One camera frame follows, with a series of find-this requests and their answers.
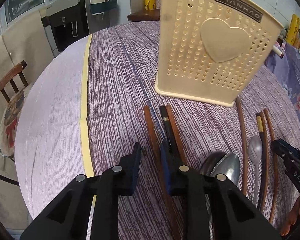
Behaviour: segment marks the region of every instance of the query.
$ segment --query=screw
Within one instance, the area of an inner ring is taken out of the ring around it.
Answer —
[[[220,181],[225,181],[227,177],[224,174],[220,173],[217,175],[217,179]]]
[[[86,178],[86,177],[85,177],[83,174],[80,174],[80,175],[77,175],[77,176],[75,177],[75,180],[76,180],[77,182],[81,182],[81,181],[84,181],[85,178]]]
[[[186,166],[186,165],[182,165],[182,166],[179,167],[179,170],[182,171],[182,172],[187,172],[187,171],[189,171],[189,167]]]
[[[122,171],[122,167],[119,166],[119,165],[116,165],[116,166],[113,166],[112,170],[113,170],[114,172],[119,172],[119,171]]]

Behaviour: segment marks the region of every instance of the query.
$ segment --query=embossed heart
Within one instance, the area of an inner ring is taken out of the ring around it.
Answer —
[[[216,63],[238,57],[252,44],[245,30],[230,27],[218,18],[206,20],[200,28],[200,34],[207,53]]]

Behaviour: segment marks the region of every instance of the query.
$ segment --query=plastic basket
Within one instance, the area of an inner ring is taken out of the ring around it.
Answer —
[[[250,0],[161,0],[155,90],[232,106],[282,28]]]

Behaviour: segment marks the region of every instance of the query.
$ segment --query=brown chopstick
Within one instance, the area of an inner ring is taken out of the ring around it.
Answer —
[[[270,133],[270,138],[271,141],[274,141],[274,131],[271,123],[271,119],[268,113],[267,109],[264,109],[263,112],[265,113],[265,117],[268,123],[268,128],[269,128],[269,133]],[[274,208],[277,202],[277,195],[278,195],[278,163],[277,163],[277,155],[273,154],[273,170],[274,170],[274,188],[273,188],[273,198],[272,198],[272,207],[271,207],[271,212],[270,212],[270,217],[269,217],[269,223],[272,224],[272,220],[274,217]]]
[[[176,143],[177,143],[180,158],[181,158],[181,160],[184,164],[187,164],[186,155],[185,155],[185,152],[183,150],[183,143],[181,141],[179,129],[178,129],[178,126],[176,124],[176,119],[174,118],[172,108],[171,108],[170,105],[167,105],[166,109],[167,109],[167,112],[168,112],[168,117],[169,117],[169,120],[170,120],[170,123],[171,123],[174,138],[175,138]]]
[[[262,142],[261,183],[257,208],[260,210],[260,212],[262,212],[265,206],[268,189],[269,149],[265,116],[262,111],[260,113],[257,113],[256,115],[260,139]]]
[[[155,159],[155,163],[156,163],[156,167],[157,167],[157,171],[158,171],[160,188],[162,191],[163,201],[164,201],[164,204],[166,207],[166,212],[167,212],[168,220],[169,220],[170,227],[171,227],[172,237],[174,240],[181,240],[181,236],[180,236],[180,233],[178,230],[178,224],[177,224],[177,220],[176,220],[176,214],[173,209],[172,198],[168,195],[166,187],[165,187],[165,183],[164,183],[163,171],[162,171],[162,166],[161,166],[160,148],[159,148],[159,144],[157,141],[157,136],[154,131],[154,125],[152,122],[149,107],[144,106],[143,112],[145,114],[147,130],[148,130],[148,135],[149,135],[149,140],[150,140],[150,146],[151,146],[152,152],[154,154],[154,159]]]
[[[248,183],[248,149],[247,149],[247,134],[246,127],[244,125],[244,117],[241,106],[241,99],[238,97],[235,100],[237,105],[237,111],[239,116],[239,124],[241,131],[241,141],[242,141],[242,187],[241,192],[243,195],[247,193],[247,183]]]

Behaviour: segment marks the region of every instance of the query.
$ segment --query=round table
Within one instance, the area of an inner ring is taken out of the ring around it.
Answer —
[[[120,239],[172,239],[154,156],[143,114],[148,105],[159,140],[159,106],[172,106],[188,164],[199,169],[214,151],[237,153],[242,144],[236,106],[231,108],[164,97],[154,91],[159,22],[118,25],[69,46],[41,74],[22,109],[15,141],[20,188],[33,218],[77,175],[101,174],[143,148],[135,194],[119,198]],[[248,142],[258,134],[255,114],[270,112],[275,138],[300,148],[300,123],[276,78],[261,66],[239,95]],[[273,162],[263,214],[268,219],[273,196]],[[249,161],[247,197],[253,194]],[[242,171],[238,187],[241,188]],[[273,225],[282,225],[298,192],[279,161],[279,193]],[[174,198],[180,215],[180,202]],[[182,220],[178,217],[180,230]]]

